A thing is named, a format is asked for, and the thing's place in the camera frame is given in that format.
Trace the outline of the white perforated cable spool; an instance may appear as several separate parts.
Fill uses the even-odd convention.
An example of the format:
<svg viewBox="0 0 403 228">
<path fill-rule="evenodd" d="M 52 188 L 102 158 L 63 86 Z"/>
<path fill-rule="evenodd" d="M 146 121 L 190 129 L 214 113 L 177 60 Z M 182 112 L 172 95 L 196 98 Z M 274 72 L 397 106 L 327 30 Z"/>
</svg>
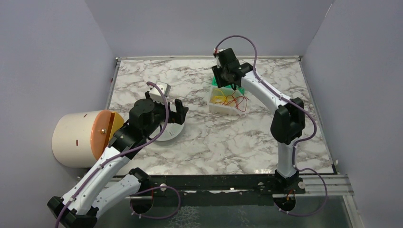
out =
<svg viewBox="0 0 403 228">
<path fill-rule="evenodd" d="M 177 137 L 184 129 L 185 124 L 169 123 L 161 136 L 156 139 L 158 142 L 165 142 Z"/>
</svg>

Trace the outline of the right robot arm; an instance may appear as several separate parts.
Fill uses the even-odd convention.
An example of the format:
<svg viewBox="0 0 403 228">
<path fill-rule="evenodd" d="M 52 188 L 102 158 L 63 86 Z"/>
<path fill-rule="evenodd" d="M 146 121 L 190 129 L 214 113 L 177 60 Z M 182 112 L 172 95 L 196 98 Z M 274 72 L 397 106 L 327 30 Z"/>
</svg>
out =
<svg viewBox="0 0 403 228">
<path fill-rule="evenodd" d="M 278 165 L 273 187 L 279 192 L 288 193 L 298 182 L 294 143 L 302 136 L 306 126 L 303 101 L 300 98 L 292 99 L 274 88 L 257 73 L 255 66 L 241 64 L 232 48 L 215 50 L 213 55 L 217 64 L 212 71 L 219 88 L 242 87 L 273 114 L 270 132 L 278 142 Z"/>
</svg>

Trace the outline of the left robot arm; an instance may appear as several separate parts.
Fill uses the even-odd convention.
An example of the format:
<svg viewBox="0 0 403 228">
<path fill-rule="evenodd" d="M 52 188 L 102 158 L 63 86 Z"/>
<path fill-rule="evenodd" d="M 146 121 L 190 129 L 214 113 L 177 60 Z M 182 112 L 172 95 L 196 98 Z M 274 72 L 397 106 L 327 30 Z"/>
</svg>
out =
<svg viewBox="0 0 403 228">
<path fill-rule="evenodd" d="M 174 104 L 172 111 L 167 101 L 144 98 L 135 102 L 128 121 L 114 133 L 88 173 L 62 197 L 48 201 L 57 219 L 55 227 L 93 228 L 103 213 L 125 197 L 152 194 L 150 176 L 140 168 L 131 169 L 115 185 L 105 186 L 142 148 L 160 137 L 168 124 L 184 124 L 189 108 L 179 99 Z"/>
</svg>

